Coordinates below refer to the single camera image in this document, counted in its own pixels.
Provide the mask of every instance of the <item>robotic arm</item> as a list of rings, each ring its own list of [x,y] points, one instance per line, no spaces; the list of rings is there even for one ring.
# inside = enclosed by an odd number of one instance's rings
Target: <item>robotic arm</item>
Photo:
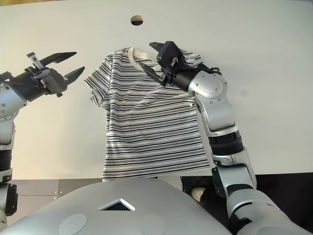
[[[239,235],[310,234],[292,223],[264,193],[256,190],[256,178],[239,134],[235,114],[227,100],[227,82],[218,68],[192,68],[174,42],[150,43],[158,51],[161,77],[140,65],[161,85],[175,85],[190,96],[204,123],[216,166],[212,168],[216,193],[227,198],[230,230]]]
[[[34,67],[26,68],[24,73],[16,77],[9,72],[0,75],[0,231],[6,227],[6,216],[13,215],[17,210],[17,187],[7,183],[12,179],[14,118],[27,105],[27,101],[33,101],[44,94],[62,96],[62,92],[85,68],[81,67],[62,76],[46,66],[52,62],[62,62],[75,54],[76,52],[55,53],[38,60],[32,52],[27,56]]]

